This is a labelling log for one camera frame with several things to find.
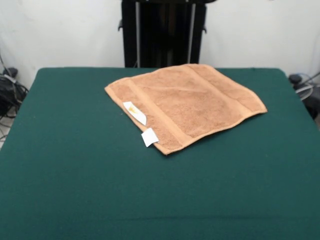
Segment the folded towel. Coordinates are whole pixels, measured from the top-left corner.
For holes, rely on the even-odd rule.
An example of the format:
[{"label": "folded towel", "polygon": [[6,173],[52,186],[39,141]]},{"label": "folded towel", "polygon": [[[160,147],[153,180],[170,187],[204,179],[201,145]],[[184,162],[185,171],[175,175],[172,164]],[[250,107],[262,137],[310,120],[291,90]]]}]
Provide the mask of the folded towel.
[{"label": "folded towel", "polygon": [[[240,124],[267,108],[248,88],[203,64],[171,66],[109,84],[105,91],[142,130],[152,128],[163,154]],[[146,115],[146,126],[124,107],[132,102]]]}]

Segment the green table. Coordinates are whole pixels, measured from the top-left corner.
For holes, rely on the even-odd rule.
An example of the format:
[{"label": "green table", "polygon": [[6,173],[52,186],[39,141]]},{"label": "green table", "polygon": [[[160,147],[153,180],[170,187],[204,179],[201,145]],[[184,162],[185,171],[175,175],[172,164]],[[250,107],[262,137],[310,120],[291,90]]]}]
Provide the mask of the green table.
[{"label": "green table", "polygon": [[1,240],[320,239],[320,135],[283,72],[220,69],[269,112],[164,156],[104,91],[149,71],[38,72],[0,151]]}]

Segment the white tag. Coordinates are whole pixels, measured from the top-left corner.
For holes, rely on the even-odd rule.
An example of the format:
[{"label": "white tag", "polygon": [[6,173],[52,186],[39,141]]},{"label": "white tag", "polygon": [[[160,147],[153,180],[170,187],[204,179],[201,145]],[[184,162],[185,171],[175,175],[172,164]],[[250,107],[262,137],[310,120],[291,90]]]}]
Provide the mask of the white tag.
[{"label": "white tag", "polygon": [[146,147],[149,147],[151,144],[159,142],[159,139],[152,128],[148,128],[141,134],[144,144]]},{"label": "white tag", "polygon": [[140,123],[147,125],[147,117],[140,111],[131,101],[126,101],[123,103],[125,109]]}]

